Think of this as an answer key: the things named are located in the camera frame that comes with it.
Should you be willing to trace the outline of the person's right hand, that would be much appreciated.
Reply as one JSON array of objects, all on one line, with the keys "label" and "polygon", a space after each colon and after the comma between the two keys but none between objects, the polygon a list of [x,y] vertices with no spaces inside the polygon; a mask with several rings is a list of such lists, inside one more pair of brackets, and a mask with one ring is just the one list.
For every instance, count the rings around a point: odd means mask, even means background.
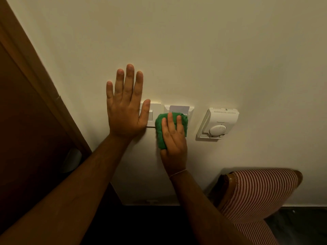
[{"label": "person's right hand", "polygon": [[166,149],[160,151],[161,161],[168,176],[186,169],[187,142],[186,137],[180,133],[172,132],[163,136]]}]

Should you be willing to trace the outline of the person's left hand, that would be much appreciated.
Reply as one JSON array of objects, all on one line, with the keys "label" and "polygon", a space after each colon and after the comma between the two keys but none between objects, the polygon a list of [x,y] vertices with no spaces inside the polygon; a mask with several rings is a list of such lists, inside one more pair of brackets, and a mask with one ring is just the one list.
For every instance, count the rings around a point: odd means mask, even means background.
[{"label": "person's left hand", "polygon": [[145,127],[140,127],[139,125],[144,75],[141,71],[135,72],[134,70],[134,86],[131,100],[123,101],[122,92],[125,75],[126,70],[117,70],[116,80],[113,84],[114,98],[112,102],[107,102],[107,114],[110,128],[109,135],[131,140],[145,130]]}]

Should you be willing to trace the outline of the person's right forearm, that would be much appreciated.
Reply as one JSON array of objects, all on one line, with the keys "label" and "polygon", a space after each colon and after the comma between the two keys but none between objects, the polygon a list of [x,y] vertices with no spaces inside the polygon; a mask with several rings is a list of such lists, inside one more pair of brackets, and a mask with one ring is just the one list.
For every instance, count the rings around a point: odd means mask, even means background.
[{"label": "person's right forearm", "polygon": [[170,181],[200,245],[253,245],[209,201],[188,171]]}]

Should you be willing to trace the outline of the person's left forearm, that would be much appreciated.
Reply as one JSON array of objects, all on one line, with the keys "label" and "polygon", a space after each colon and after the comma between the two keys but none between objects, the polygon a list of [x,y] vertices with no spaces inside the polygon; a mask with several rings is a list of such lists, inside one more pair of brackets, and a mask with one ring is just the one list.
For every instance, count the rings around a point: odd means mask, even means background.
[{"label": "person's left forearm", "polygon": [[87,160],[0,235],[0,245],[80,245],[132,139],[110,133]]}]

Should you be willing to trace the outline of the white key card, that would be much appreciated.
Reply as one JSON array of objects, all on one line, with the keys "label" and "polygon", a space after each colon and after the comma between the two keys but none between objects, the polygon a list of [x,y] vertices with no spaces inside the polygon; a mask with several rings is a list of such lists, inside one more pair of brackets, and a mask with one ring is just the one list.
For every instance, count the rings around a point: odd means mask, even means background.
[{"label": "white key card", "polygon": [[190,106],[170,105],[169,112],[182,113],[188,115]]}]

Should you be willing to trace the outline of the white key card holder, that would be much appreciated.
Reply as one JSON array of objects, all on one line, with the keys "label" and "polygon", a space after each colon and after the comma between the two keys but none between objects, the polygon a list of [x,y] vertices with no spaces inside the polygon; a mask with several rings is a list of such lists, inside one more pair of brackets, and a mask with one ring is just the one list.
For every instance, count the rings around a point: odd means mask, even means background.
[{"label": "white key card holder", "polygon": [[[164,113],[169,113],[170,105],[164,105]],[[192,114],[194,111],[194,107],[190,107],[188,115],[185,115],[188,118],[188,121],[191,120]]]}]

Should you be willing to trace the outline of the brown wooden door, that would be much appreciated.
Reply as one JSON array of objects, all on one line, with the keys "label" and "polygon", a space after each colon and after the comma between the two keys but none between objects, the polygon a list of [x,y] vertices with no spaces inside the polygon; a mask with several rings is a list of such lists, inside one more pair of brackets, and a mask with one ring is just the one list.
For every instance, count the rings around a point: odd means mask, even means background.
[{"label": "brown wooden door", "polygon": [[57,185],[73,147],[0,45],[0,238]]}]

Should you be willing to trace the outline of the striped upholstered wooden chair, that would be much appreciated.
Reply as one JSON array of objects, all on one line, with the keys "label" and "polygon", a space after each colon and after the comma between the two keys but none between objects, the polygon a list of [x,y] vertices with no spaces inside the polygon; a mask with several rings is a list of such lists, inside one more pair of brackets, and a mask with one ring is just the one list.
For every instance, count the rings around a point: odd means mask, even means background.
[{"label": "striped upholstered wooden chair", "polygon": [[220,175],[209,198],[254,245],[279,245],[264,219],[278,211],[302,181],[302,173],[293,169],[238,170]]}]

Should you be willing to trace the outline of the white light switch plate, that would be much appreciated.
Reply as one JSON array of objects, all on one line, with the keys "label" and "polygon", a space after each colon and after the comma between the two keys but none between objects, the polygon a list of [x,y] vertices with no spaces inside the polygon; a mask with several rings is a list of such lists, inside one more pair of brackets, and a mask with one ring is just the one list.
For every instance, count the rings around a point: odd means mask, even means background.
[{"label": "white light switch plate", "polygon": [[160,114],[163,113],[163,105],[160,102],[151,102],[149,106],[149,117],[146,127],[147,128],[154,128],[155,121]]}]

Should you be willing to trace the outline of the white wall thermostat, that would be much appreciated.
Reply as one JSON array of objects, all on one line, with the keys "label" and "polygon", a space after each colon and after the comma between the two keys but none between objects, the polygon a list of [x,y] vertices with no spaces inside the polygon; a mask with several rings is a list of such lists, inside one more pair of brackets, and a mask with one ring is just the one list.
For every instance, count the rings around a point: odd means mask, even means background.
[{"label": "white wall thermostat", "polygon": [[209,108],[197,132],[197,139],[220,140],[228,134],[239,117],[239,111],[232,108]]}]

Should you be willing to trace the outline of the brown wooden door frame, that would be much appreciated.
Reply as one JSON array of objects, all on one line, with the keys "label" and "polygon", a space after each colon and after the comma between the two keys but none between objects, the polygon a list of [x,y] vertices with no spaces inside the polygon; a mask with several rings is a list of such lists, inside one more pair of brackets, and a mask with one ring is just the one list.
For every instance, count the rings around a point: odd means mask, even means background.
[{"label": "brown wooden door frame", "polygon": [[90,156],[92,150],[69,113],[7,0],[0,0],[0,44],[42,98],[82,155],[85,158]]}]

